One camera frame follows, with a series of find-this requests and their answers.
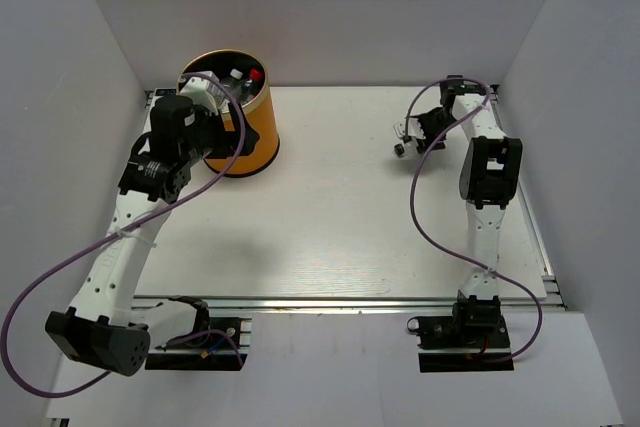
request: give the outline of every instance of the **red cap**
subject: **red cap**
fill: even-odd
[[[262,75],[262,72],[257,69],[251,69],[251,71],[249,72],[249,78],[256,82],[261,81],[262,77],[264,77],[264,75]]]

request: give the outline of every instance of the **purple cable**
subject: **purple cable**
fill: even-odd
[[[244,362],[242,361],[242,356],[240,355],[238,346],[233,341],[233,339],[229,337],[229,335],[226,332],[223,332],[222,330],[209,329],[209,330],[203,330],[201,332],[196,332],[195,334],[183,335],[182,337],[176,337],[175,339],[171,339],[169,342],[167,342],[167,345],[182,344],[183,342],[189,342],[190,340],[197,339],[198,337],[202,337],[203,335],[210,335],[210,334],[221,335],[227,342],[229,342],[229,345],[231,346],[231,348],[236,354],[236,358],[238,359],[240,368],[242,368],[244,366]]]
[[[199,77],[201,79],[205,79],[205,80],[208,80],[209,82],[212,82],[229,99],[229,101],[231,102],[231,105],[233,106],[233,108],[238,113],[238,117],[240,119],[243,118],[242,117],[242,109],[241,109],[240,105],[238,104],[238,101],[229,93],[229,91],[225,87],[222,86],[222,84],[218,80],[216,80],[215,78],[210,77],[208,75],[200,74],[200,73],[188,73],[188,74],[184,74],[182,76],[182,78],[184,78],[184,79],[190,79],[191,77]],[[139,228],[141,225],[146,224],[147,222],[150,222],[151,220],[153,220],[153,219],[155,219],[157,217],[160,217],[161,215],[164,215],[167,212],[171,212],[173,209],[177,209],[181,205],[189,202],[191,199],[194,199],[195,197],[199,196],[200,194],[202,194],[203,192],[208,190],[211,186],[213,186],[216,182],[218,182],[228,172],[228,170],[233,166],[235,161],[240,156],[240,151],[242,150],[242,146],[244,145],[245,134],[246,134],[245,125],[244,125],[243,122],[241,122],[240,123],[240,139],[238,140],[238,146],[236,147],[236,150],[233,153],[233,156],[231,157],[231,159],[229,159],[229,162],[227,162],[227,165],[225,165],[224,168],[219,173],[217,173],[209,182],[207,182],[205,185],[200,187],[195,192],[187,195],[183,199],[180,199],[180,200],[178,200],[177,202],[174,202],[171,205],[168,205],[168,206],[166,206],[166,207],[164,207],[162,209],[159,209],[156,212],[153,212],[153,213],[151,213],[151,214],[149,214],[149,215],[147,215],[145,217],[142,217],[141,219],[138,219],[138,220],[136,220],[134,222],[131,222],[129,225],[123,227],[120,230],[123,230],[125,232],[133,232],[134,230]],[[42,274],[40,277],[38,277],[36,280],[34,280],[31,284],[29,284],[27,286],[27,288],[24,289],[22,291],[22,293],[20,293],[20,295],[18,295],[16,300],[13,302],[13,304],[11,304],[11,307],[9,307],[9,310],[7,311],[7,315],[4,318],[4,322],[2,323],[2,330],[0,331],[0,356],[2,357],[2,364],[4,365],[4,368],[6,369],[7,373],[9,374],[9,377],[11,377],[11,379],[13,379],[13,381],[16,384],[18,384],[20,387],[22,387],[24,390],[26,390],[30,394],[33,394],[33,395],[38,396],[38,397],[44,397],[45,399],[60,399],[62,397],[69,397],[71,395],[74,395],[74,394],[77,394],[79,392],[82,392],[85,389],[88,389],[89,387],[91,387],[92,385],[94,385],[97,382],[101,381],[107,375],[109,375],[111,373],[111,372],[103,372],[102,374],[97,376],[95,379],[90,380],[86,384],[83,384],[80,387],[76,387],[75,389],[67,390],[65,392],[47,392],[47,391],[44,391],[44,390],[40,390],[40,389],[38,389],[36,387],[33,387],[26,380],[24,380],[20,376],[20,374],[18,374],[16,369],[14,368],[13,364],[11,363],[11,359],[9,359],[9,339],[8,339],[8,337],[9,337],[9,326],[11,325],[11,321],[13,320],[13,317],[15,316],[15,313],[18,310],[18,307],[20,307],[20,304],[22,304],[24,299],[26,299],[26,297],[31,292],[33,292],[33,290],[36,287],[38,287],[42,282],[47,280],[52,275],[60,272],[62,269],[64,269],[68,265],[70,265],[70,264],[74,263],[75,261],[83,258],[84,256],[90,254],[91,252],[99,249],[102,246],[110,244],[111,242],[113,242],[114,240],[117,240],[119,238],[120,238],[119,233],[114,232],[112,234],[107,235],[103,239],[100,239],[97,242],[91,244],[89,247],[81,250],[80,252],[72,255],[67,260],[63,260],[62,262],[60,262],[56,266],[54,266],[51,269],[49,269],[48,271],[46,271],[44,274]]]
[[[416,104],[418,99],[422,96],[422,94],[425,93],[429,88],[440,84],[440,82],[445,82],[447,80],[449,80],[449,79],[443,79],[443,80],[439,80],[437,82],[433,82],[433,83],[427,85],[425,88],[423,88],[420,92],[418,92],[418,95],[416,95],[416,97],[413,99],[413,102],[411,102],[411,105],[409,106],[409,110],[407,111],[407,121],[406,121],[406,124],[405,124],[405,132],[407,131],[406,127],[409,124],[409,116],[411,115],[411,111],[413,110],[414,105]],[[525,351],[527,351],[529,349],[529,347],[531,347],[533,345],[533,343],[538,338],[538,335],[540,334],[540,329],[542,329],[542,305],[540,304],[540,301],[536,298],[535,294],[526,285],[523,285],[520,282],[518,282],[517,280],[513,280],[513,279],[507,277],[506,275],[503,275],[503,274],[501,274],[499,272],[496,272],[495,270],[491,269],[488,265],[485,265],[482,262],[480,262],[480,261],[478,261],[478,260],[476,260],[476,259],[474,259],[472,257],[468,257],[468,256],[460,254],[458,252],[454,252],[453,250],[448,249],[447,247],[445,247],[445,246],[439,244],[438,242],[436,242],[435,240],[433,240],[429,236],[429,234],[427,234],[425,232],[425,230],[422,228],[422,226],[420,225],[420,222],[418,221],[418,216],[416,215],[416,205],[415,205],[416,187],[418,185],[418,178],[420,177],[420,172],[424,168],[424,164],[427,161],[427,157],[433,151],[433,149],[436,146],[436,144],[438,142],[440,142],[444,138],[444,136],[447,135],[447,133],[450,130],[456,128],[458,125],[462,124],[463,122],[469,120],[471,117],[476,115],[478,112],[480,112],[482,109],[485,108],[485,106],[487,105],[487,102],[489,101],[490,90],[489,90],[489,87],[487,85],[485,85],[482,82],[478,82],[477,80],[473,80],[473,79],[463,78],[463,79],[460,79],[460,80],[467,81],[467,82],[473,82],[474,84],[480,85],[481,87],[483,87],[485,89],[486,95],[485,95],[484,99],[482,100],[482,102],[480,103],[480,105],[478,107],[476,107],[474,110],[469,112],[467,115],[465,115],[461,119],[455,121],[453,124],[451,124],[445,130],[443,130],[440,133],[440,135],[438,135],[433,140],[433,142],[431,142],[429,147],[427,147],[427,150],[422,155],[422,158],[420,159],[420,163],[418,164],[418,167],[416,168],[416,171],[415,171],[415,173],[413,175],[413,180],[411,181],[411,193],[410,193],[410,196],[409,196],[409,209],[411,210],[411,218],[413,219],[413,223],[415,224],[416,229],[418,229],[418,232],[420,232],[420,234],[427,240],[427,242],[429,242],[435,248],[441,250],[445,254],[449,254],[449,255],[457,258],[457,259],[463,260],[465,262],[469,262],[470,264],[476,265],[476,266],[478,266],[481,269],[484,269],[486,271],[490,271],[492,273],[492,275],[494,275],[498,279],[503,280],[505,282],[508,282],[509,284],[515,285],[519,289],[522,289],[533,300],[534,304],[536,305],[536,309],[538,311],[538,322],[537,322],[536,328],[535,328],[535,330],[533,332],[533,335],[528,340],[528,342],[526,344],[524,344],[524,346],[522,348],[520,348],[519,350],[513,352],[512,354],[506,355],[504,357],[500,357],[498,359],[485,360],[485,362],[492,362],[492,363],[493,362],[506,362],[508,360],[512,360],[512,359],[518,357],[519,355],[523,354]]]

